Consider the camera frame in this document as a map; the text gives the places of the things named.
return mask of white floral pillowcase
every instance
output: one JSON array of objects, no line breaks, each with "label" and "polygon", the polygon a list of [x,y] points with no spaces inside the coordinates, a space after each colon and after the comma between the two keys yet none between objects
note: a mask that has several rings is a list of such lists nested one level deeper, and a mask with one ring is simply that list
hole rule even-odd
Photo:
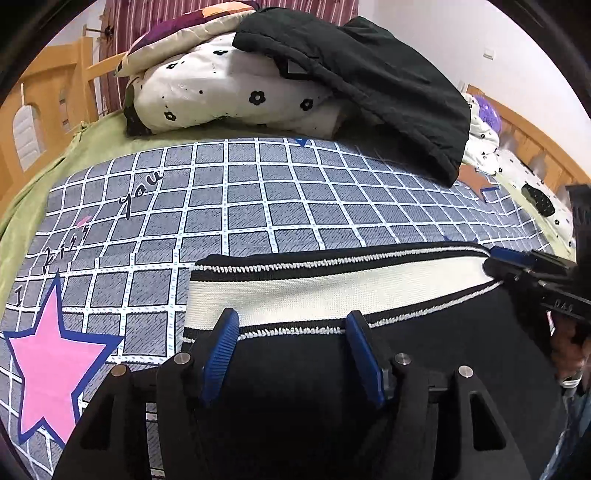
[{"label": "white floral pillowcase", "polygon": [[232,47],[234,35],[219,35],[133,78],[141,122],[158,133],[235,118],[331,138],[344,106],[332,91],[313,81],[282,78],[271,58]]}]

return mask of white fabric with black dots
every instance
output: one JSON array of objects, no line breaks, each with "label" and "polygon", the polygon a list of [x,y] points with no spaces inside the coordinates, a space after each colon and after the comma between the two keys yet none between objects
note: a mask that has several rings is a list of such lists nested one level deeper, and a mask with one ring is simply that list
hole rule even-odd
[{"label": "white fabric with black dots", "polygon": [[480,106],[476,99],[469,93],[464,93],[463,96],[470,106],[472,116],[470,117],[470,135],[466,142],[462,163],[472,165],[489,175],[495,175],[499,169],[499,163],[494,154],[499,148],[499,136],[478,116]]},{"label": "white fabric with black dots", "polygon": [[344,103],[312,81],[280,76],[275,62],[219,35],[132,80],[135,110],[152,133],[236,118],[247,125],[331,138]]},{"label": "white fabric with black dots", "polygon": [[552,192],[540,178],[535,175],[530,169],[528,169],[523,163],[515,156],[510,150],[499,148],[496,151],[495,156],[499,163],[499,173],[503,175],[503,178],[507,179],[509,183],[521,191],[524,185],[527,183],[533,188],[542,191],[552,202],[552,205],[556,209],[553,215],[544,217],[544,220],[548,225],[551,226],[555,232],[557,238],[561,238],[569,246],[573,239],[573,214],[562,203],[556,194]]}]

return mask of mattress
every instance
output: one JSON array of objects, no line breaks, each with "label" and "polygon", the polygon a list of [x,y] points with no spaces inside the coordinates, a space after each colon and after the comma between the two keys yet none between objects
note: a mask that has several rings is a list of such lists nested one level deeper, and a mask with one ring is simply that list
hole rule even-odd
[{"label": "mattress", "polygon": [[[115,158],[50,190],[2,336],[31,329],[59,279],[66,330],[120,337],[80,383],[80,414],[113,364],[148,368],[180,350],[190,269],[210,254],[444,240],[551,252],[502,186],[484,196],[485,202],[460,182],[440,187],[329,141],[205,140]],[[21,377],[14,352],[0,340],[0,419],[25,464],[48,478],[64,439],[46,426],[20,431]],[[147,418],[158,477],[153,406]]]}]

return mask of fabric strip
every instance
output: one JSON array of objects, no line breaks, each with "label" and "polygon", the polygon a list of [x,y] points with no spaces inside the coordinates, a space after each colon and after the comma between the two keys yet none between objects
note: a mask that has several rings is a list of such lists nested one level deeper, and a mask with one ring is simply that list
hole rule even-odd
[{"label": "fabric strip", "polygon": [[191,281],[185,327],[212,330],[226,307],[241,326],[343,318],[381,312],[485,284],[483,257],[440,258],[312,278]]}]

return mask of wooden bed frame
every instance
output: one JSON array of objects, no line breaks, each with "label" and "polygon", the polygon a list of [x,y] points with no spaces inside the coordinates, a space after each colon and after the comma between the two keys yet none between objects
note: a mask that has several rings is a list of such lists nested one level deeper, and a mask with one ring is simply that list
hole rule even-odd
[{"label": "wooden bed frame", "polygon": [[[62,154],[81,122],[99,119],[94,79],[115,70],[124,54],[93,65],[92,43],[93,38],[81,37],[73,44],[45,47],[0,106],[0,216],[29,180]],[[21,91],[24,103],[36,110],[46,148],[25,171],[12,130],[22,107]]]},{"label": "wooden bed frame", "polygon": [[515,155],[523,163],[529,164],[534,157],[544,154],[546,175],[542,180],[550,190],[556,193],[566,185],[591,183],[584,170],[542,130],[505,105],[486,96],[477,87],[469,85],[467,92],[484,96],[496,109],[502,118],[502,131],[509,132],[517,140]]},{"label": "wooden bed frame", "polygon": [[[94,79],[115,70],[124,54],[92,64],[92,42],[82,37],[68,45],[44,48],[0,106],[0,215],[10,201],[45,166],[57,158],[79,131],[80,123],[98,120]],[[15,146],[12,122],[24,103],[35,107],[45,151],[23,171]],[[476,87],[468,92],[483,95]],[[546,185],[591,183],[590,178],[550,137],[494,99],[488,100],[503,119],[503,130],[519,144],[517,156],[526,164],[545,153]]]}]

